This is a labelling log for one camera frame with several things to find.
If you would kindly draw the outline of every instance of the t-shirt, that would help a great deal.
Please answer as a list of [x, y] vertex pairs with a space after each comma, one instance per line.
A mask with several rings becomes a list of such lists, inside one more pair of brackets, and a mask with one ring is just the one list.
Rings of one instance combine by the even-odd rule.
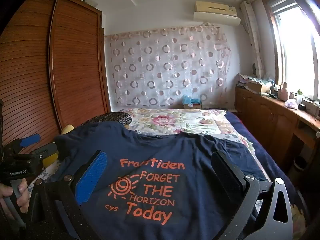
[[216, 150], [244, 174], [266, 180], [244, 145], [209, 135], [145, 136], [101, 122], [55, 142], [65, 158], [55, 179], [73, 175], [97, 150], [107, 154], [105, 171], [81, 205], [102, 239], [213, 239], [239, 204], [228, 198], [211, 166]]

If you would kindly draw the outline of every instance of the beige curtain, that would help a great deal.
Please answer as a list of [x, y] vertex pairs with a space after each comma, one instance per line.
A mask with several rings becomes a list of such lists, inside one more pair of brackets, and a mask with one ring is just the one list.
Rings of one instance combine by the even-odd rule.
[[261, 41], [260, 41], [260, 35], [259, 35], [256, 16], [254, 14], [252, 5], [247, 1], [243, 1], [240, 7], [244, 15], [245, 25], [247, 27], [247, 30], [250, 36], [251, 45], [254, 52], [257, 78], [262, 78], [263, 75], [265, 74], [265, 69], [261, 60], [261, 54], [260, 54]]

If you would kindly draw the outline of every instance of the beige wall-mounted air conditioner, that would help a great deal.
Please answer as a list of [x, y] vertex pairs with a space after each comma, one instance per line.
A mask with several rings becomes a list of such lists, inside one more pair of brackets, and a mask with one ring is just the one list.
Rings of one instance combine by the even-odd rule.
[[196, 11], [193, 13], [195, 21], [238, 26], [236, 8], [220, 3], [196, 2]]

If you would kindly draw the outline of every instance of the metal screw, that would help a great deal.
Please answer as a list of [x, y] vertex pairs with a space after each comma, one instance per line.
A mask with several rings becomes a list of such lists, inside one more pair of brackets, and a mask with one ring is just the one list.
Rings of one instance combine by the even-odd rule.
[[72, 180], [72, 176], [71, 175], [66, 175], [66, 176], [63, 177], [63, 180], [64, 181], [70, 181], [70, 180]]
[[280, 185], [284, 184], [283, 179], [281, 178], [276, 178], [276, 182]]
[[245, 178], [249, 181], [254, 181], [254, 176], [252, 176], [252, 175], [247, 175], [247, 176], [245, 176]]
[[43, 181], [42, 179], [37, 179], [36, 182], [35, 182], [35, 184], [36, 184], [36, 185], [40, 185], [40, 184], [42, 183], [42, 181]]

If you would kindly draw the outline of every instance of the brown louvered door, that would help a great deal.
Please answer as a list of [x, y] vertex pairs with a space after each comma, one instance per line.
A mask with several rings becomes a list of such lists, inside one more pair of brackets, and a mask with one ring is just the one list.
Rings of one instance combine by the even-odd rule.
[[101, 12], [57, 0], [51, 27], [50, 76], [62, 127], [107, 112], [100, 59]]
[[41, 135], [28, 152], [59, 134], [48, 73], [48, 41], [55, 0], [26, 0], [0, 36], [0, 98], [4, 145]]

